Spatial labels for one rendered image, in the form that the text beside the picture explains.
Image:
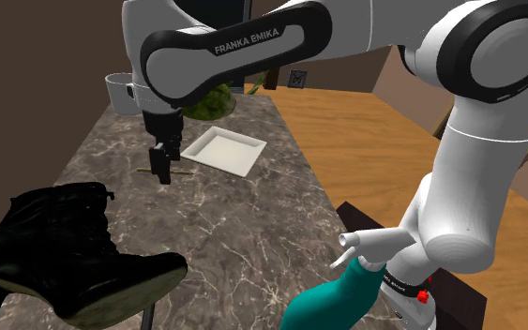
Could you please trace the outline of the white square plate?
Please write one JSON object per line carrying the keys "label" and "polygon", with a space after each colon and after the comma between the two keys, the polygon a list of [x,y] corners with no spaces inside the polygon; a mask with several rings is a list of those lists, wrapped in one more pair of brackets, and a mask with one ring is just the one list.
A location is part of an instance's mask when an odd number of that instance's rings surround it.
{"label": "white square plate", "polygon": [[226,173],[246,177],[266,145],[267,142],[247,135],[211,127],[180,156]]}

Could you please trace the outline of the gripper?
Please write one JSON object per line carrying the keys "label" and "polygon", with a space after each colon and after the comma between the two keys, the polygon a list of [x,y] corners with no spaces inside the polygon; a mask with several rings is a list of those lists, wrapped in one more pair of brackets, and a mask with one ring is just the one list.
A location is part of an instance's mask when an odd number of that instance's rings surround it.
{"label": "gripper", "polygon": [[[184,117],[181,110],[169,113],[143,111],[145,130],[156,139],[156,145],[148,149],[151,173],[158,177],[162,185],[172,182],[170,166],[180,160],[180,146]],[[168,151],[163,143],[168,144]]]}

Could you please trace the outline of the small dark wall picture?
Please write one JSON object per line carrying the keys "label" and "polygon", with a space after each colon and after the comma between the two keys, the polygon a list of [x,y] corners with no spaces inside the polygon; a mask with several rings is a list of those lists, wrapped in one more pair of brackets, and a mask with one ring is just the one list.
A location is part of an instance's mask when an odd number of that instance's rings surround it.
{"label": "small dark wall picture", "polygon": [[287,86],[289,88],[300,88],[303,89],[306,84],[307,71],[299,69],[291,69]]}

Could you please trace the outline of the white cup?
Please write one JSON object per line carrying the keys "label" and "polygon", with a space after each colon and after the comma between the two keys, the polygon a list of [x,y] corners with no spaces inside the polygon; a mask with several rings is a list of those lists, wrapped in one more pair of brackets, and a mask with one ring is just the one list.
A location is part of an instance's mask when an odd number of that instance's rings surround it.
{"label": "white cup", "polygon": [[105,77],[113,111],[121,115],[137,115],[139,108],[133,90],[131,73],[113,73]]}

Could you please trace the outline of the green leafy plant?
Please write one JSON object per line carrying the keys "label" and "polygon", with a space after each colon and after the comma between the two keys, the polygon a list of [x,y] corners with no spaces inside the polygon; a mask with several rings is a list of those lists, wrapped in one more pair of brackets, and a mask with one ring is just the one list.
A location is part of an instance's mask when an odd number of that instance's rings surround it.
{"label": "green leafy plant", "polygon": [[215,121],[231,114],[236,105],[232,88],[238,88],[234,81],[219,85],[198,104],[184,108],[184,116],[195,120]]}

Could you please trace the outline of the teal spray bottle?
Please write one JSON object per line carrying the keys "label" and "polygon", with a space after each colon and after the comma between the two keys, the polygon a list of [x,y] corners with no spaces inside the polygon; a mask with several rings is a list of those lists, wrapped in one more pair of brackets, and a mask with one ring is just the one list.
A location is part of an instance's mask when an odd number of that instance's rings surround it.
{"label": "teal spray bottle", "polygon": [[346,251],[330,267],[348,262],[345,271],[296,296],[279,330],[350,330],[375,303],[386,263],[415,239],[395,227],[342,233],[339,243]]}

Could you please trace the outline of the black high-heeled boot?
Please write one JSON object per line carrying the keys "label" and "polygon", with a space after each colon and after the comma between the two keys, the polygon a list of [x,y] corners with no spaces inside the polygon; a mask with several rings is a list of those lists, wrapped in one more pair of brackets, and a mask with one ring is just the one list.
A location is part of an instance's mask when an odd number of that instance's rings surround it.
{"label": "black high-heeled boot", "polygon": [[40,299],[80,330],[103,330],[150,307],[186,276],[175,252],[139,256],[117,250],[99,182],[25,192],[0,222],[0,307],[12,293]]}

